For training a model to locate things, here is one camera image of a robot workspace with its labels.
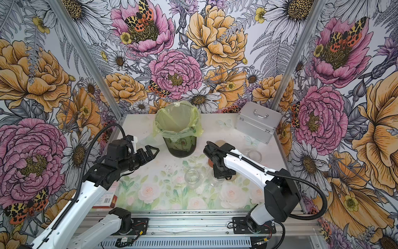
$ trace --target glass cup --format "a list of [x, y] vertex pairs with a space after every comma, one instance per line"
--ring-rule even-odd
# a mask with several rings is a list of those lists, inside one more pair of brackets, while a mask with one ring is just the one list
[[221, 186], [224, 181], [225, 181], [225, 178], [221, 178], [221, 179], [215, 178], [214, 170], [211, 170], [211, 175], [209, 176], [209, 182], [212, 187], [215, 188], [215, 187]]
[[185, 182], [190, 189], [196, 189], [202, 183], [202, 175], [196, 169], [189, 169], [185, 173]]

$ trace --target rose print tablecloth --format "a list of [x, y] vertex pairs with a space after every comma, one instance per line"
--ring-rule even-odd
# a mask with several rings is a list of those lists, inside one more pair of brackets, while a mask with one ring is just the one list
[[[233, 181], [224, 181], [212, 187], [212, 168], [203, 154], [206, 141], [224, 140], [241, 152], [255, 149], [262, 155], [262, 165], [273, 169], [285, 167], [274, 138], [268, 145], [234, 129], [237, 114], [202, 114], [205, 132], [197, 139], [195, 152], [185, 158], [172, 156], [158, 139], [157, 157], [133, 174], [120, 179], [121, 191], [116, 206], [130, 210], [227, 210], [250, 209], [264, 202], [263, 190], [238, 174]], [[155, 115], [127, 115], [123, 128], [126, 134], [139, 138], [138, 147], [144, 147], [151, 137]], [[188, 169], [196, 169], [202, 175], [201, 185], [194, 190], [187, 187], [184, 179]]]

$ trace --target trash bin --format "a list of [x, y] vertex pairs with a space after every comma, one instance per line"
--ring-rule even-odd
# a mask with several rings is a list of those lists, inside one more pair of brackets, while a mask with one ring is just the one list
[[200, 112], [188, 102], [174, 102], [160, 109], [153, 125], [175, 157], [187, 157], [195, 151], [196, 138], [202, 135]]

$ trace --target case handle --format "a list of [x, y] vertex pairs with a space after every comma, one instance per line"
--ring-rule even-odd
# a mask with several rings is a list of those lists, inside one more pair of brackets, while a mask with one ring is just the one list
[[257, 114], [256, 111], [257, 111], [257, 110], [254, 109], [253, 113], [254, 113], [254, 115], [256, 115], [257, 117], [259, 117], [259, 118], [267, 118], [267, 117], [268, 117], [268, 114], [265, 114], [264, 116], [261, 116], [261, 115]]

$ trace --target cardboard box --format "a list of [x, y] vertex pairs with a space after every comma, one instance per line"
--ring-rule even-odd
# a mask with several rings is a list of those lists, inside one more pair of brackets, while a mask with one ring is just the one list
[[114, 182], [109, 190], [94, 204], [93, 208], [114, 208], [120, 188], [121, 183]]

